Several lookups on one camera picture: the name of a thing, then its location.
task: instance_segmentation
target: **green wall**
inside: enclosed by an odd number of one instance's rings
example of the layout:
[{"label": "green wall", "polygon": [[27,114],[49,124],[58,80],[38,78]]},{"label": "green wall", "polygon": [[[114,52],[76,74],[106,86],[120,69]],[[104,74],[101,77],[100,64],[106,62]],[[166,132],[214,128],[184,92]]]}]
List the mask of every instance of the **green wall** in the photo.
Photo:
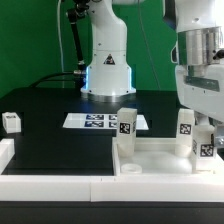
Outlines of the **green wall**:
[{"label": "green wall", "polygon": [[[66,0],[61,8],[65,70],[76,69],[77,63],[70,25],[64,16],[72,6],[72,0]],[[0,1],[0,96],[61,71],[56,9],[57,0]],[[127,60],[133,68],[135,87],[156,90],[139,24],[138,6],[114,6],[114,11],[128,27]],[[175,32],[162,21],[162,0],[146,0],[141,5],[141,11],[161,89],[175,90],[174,65],[170,62]],[[86,18],[78,25],[88,63],[91,61],[91,23]]]}]

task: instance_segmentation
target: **black table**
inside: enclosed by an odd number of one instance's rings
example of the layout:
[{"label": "black table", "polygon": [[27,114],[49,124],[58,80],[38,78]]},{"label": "black table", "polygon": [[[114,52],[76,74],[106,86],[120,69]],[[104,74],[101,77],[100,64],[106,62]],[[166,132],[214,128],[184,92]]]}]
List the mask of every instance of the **black table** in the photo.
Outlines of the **black table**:
[{"label": "black table", "polygon": [[[113,175],[115,130],[64,129],[67,113],[116,113],[137,108],[149,126],[137,137],[175,137],[180,108],[176,92],[138,91],[136,99],[99,103],[73,89],[21,88],[0,100],[1,112],[17,112],[22,133],[3,175]],[[0,202],[0,223],[223,223],[222,203]]]}]

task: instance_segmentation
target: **white block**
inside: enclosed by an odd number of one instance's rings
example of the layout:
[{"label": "white block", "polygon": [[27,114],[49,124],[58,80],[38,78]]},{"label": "white block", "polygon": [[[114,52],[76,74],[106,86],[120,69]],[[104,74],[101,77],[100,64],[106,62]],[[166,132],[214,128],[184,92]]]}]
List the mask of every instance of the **white block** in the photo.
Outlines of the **white block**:
[{"label": "white block", "polygon": [[217,149],[212,144],[214,127],[195,126],[193,129],[192,165],[196,171],[214,170]]},{"label": "white block", "polygon": [[21,132],[21,120],[16,113],[3,113],[2,122],[7,133]]},{"label": "white block", "polygon": [[192,150],[192,128],[195,125],[194,111],[180,109],[177,121],[175,155],[190,157]]},{"label": "white block", "polygon": [[134,154],[136,139],[137,110],[121,108],[117,113],[118,154],[129,157]]},{"label": "white block", "polygon": [[4,171],[14,154],[14,139],[3,139],[0,142],[0,174]]}]

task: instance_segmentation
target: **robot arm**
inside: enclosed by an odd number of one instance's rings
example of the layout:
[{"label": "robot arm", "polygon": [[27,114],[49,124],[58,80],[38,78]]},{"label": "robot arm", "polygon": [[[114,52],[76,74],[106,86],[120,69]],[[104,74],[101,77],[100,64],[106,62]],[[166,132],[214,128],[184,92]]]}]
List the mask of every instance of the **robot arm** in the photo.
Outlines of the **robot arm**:
[{"label": "robot arm", "polygon": [[210,152],[214,152],[210,155],[215,157],[215,149],[224,146],[224,125],[220,124],[224,123],[224,1],[164,0],[163,3],[168,21],[177,16],[173,22],[176,22],[177,33],[175,73],[179,100],[198,117],[219,121],[213,131],[214,138],[208,131],[211,129],[209,122],[200,125],[199,121],[194,133],[206,144],[201,144],[199,149],[198,141],[194,140],[193,151],[196,154],[201,150],[198,158],[209,157]]},{"label": "robot arm", "polygon": [[81,89],[84,98],[117,102],[135,94],[131,68],[126,62],[127,27],[114,14],[112,4],[142,1],[74,0],[74,19],[88,15],[92,23],[93,55],[86,69],[86,84]]}]

